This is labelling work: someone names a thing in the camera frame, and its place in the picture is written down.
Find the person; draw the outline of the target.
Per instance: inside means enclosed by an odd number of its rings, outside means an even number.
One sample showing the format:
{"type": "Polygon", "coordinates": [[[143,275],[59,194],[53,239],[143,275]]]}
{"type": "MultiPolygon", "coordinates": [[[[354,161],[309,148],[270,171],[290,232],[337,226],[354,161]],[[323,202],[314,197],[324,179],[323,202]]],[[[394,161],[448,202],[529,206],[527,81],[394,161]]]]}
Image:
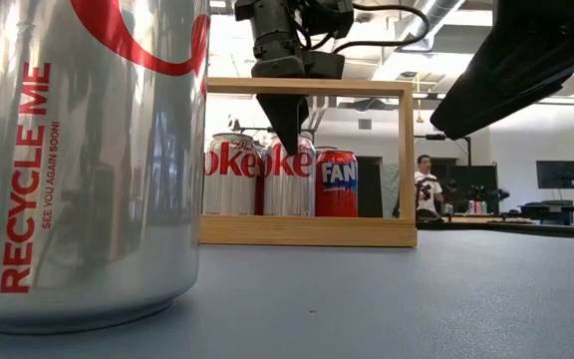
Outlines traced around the person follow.
{"type": "Polygon", "coordinates": [[[444,205],[441,185],[431,173],[431,157],[420,155],[415,172],[416,215],[418,221],[441,221],[440,208],[444,205]]]}

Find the wooden slatted shelf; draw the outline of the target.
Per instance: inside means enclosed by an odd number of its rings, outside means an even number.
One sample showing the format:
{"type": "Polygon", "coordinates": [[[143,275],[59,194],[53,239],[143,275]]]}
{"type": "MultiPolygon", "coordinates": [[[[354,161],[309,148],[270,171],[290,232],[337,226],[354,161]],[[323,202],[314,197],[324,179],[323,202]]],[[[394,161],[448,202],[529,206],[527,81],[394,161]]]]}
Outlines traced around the wooden slatted shelf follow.
{"type": "Polygon", "coordinates": [[[239,245],[415,247],[418,245],[414,102],[409,83],[296,78],[210,78],[214,94],[312,95],[399,100],[400,216],[397,218],[205,215],[199,243],[239,245]]]}

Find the silver Diet Coke can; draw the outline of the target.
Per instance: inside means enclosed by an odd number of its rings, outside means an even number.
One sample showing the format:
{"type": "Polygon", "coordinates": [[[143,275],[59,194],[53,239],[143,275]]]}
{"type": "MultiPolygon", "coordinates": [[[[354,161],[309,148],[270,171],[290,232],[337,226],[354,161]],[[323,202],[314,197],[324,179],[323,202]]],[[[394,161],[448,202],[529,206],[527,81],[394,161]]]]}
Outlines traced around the silver Diet Coke can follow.
{"type": "Polygon", "coordinates": [[[289,155],[276,134],[264,152],[263,214],[314,216],[316,150],[300,135],[296,155],[289,155]]]}
{"type": "Polygon", "coordinates": [[[250,136],[213,136],[204,159],[204,214],[253,215],[260,156],[250,136]]]}
{"type": "Polygon", "coordinates": [[[195,283],[209,27],[208,0],[0,0],[0,332],[195,283]]]}

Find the blue-grey table mat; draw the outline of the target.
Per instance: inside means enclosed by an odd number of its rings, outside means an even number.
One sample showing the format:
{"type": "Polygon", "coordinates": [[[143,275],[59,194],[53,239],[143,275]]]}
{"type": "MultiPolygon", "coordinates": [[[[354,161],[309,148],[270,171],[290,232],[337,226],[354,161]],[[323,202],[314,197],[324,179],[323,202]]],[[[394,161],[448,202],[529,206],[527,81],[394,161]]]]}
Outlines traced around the blue-grey table mat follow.
{"type": "Polygon", "coordinates": [[[423,231],[417,248],[207,246],[164,312],[0,334],[0,359],[574,359],[574,238],[423,231]]]}

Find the black gantry frame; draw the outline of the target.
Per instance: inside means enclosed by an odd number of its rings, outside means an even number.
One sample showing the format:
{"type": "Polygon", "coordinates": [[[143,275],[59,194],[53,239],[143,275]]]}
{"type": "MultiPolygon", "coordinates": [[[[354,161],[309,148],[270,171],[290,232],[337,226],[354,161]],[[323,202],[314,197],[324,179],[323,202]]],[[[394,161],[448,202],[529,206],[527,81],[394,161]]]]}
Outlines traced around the black gantry frame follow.
{"type": "Polygon", "coordinates": [[[455,143],[459,147],[459,149],[466,154],[466,165],[468,167],[472,166],[472,153],[471,153],[472,139],[470,136],[465,136],[465,137],[462,137],[460,139],[454,140],[454,139],[449,138],[445,134],[438,133],[438,134],[414,135],[414,139],[415,139],[415,142],[417,142],[418,140],[438,141],[438,142],[451,141],[451,142],[455,143]],[[459,143],[459,141],[465,141],[466,147],[464,148],[459,143]]]}

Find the silver ceiling duct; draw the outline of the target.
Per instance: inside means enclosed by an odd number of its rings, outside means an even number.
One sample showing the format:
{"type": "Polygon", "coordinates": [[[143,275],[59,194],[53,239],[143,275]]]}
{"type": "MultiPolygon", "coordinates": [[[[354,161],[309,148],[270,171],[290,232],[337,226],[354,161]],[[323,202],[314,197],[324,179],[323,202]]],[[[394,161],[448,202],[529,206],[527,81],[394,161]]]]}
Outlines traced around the silver ceiling duct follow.
{"type": "MultiPolygon", "coordinates": [[[[448,15],[458,10],[465,0],[401,0],[422,11],[429,19],[430,30],[419,42],[410,44],[402,51],[429,52],[434,43],[434,36],[444,25],[448,15]]],[[[399,41],[418,37],[425,28],[423,21],[416,15],[408,15],[395,23],[395,33],[399,41]]]]}

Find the black monitor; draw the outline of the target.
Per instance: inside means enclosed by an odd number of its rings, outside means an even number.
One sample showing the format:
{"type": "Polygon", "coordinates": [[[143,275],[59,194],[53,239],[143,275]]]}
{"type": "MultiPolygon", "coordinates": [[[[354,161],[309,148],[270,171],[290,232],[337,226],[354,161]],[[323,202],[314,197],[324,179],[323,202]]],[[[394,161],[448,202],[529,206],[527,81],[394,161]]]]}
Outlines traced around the black monitor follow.
{"type": "MultiPolygon", "coordinates": [[[[468,197],[472,185],[485,185],[488,188],[498,189],[497,168],[494,166],[450,167],[445,184],[447,185],[446,201],[453,206],[456,213],[465,213],[468,202],[473,200],[468,197]]],[[[487,211],[497,213],[498,202],[487,202],[487,211]]]]}
{"type": "Polygon", "coordinates": [[[540,189],[574,189],[574,161],[537,161],[540,189]]]}

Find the wooden table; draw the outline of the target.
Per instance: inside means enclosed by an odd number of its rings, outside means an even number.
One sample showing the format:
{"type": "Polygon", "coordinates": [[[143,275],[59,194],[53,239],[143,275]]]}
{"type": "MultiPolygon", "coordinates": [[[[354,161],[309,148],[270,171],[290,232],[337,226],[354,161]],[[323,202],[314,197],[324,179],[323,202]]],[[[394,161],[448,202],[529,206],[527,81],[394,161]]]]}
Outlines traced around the wooden table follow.
{"type": "Polygon", "coordinates": [[[535,221],[519,216],[442,215],[439,218],[423,217],[417,221],[416,228],[422,230],[487,230],[498,224],[530,225],[535,224],[535,221]]]}

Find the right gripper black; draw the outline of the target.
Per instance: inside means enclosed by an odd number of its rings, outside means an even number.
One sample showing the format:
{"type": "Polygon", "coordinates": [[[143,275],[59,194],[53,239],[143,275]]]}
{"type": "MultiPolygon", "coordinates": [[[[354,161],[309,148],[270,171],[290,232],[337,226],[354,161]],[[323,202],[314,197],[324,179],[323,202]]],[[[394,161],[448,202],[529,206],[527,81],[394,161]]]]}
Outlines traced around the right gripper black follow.
{"type": "MultiPolygon", "coordinates": [[[[253,78],[341,79],[345,66],[342,55],[301,48],[254,48],[256,64],[253,78]]],[[[301,126],[309,116],[307,99],[302,95],[258,94],[256,100],[289,155],[298,152],[301,126]]]]}

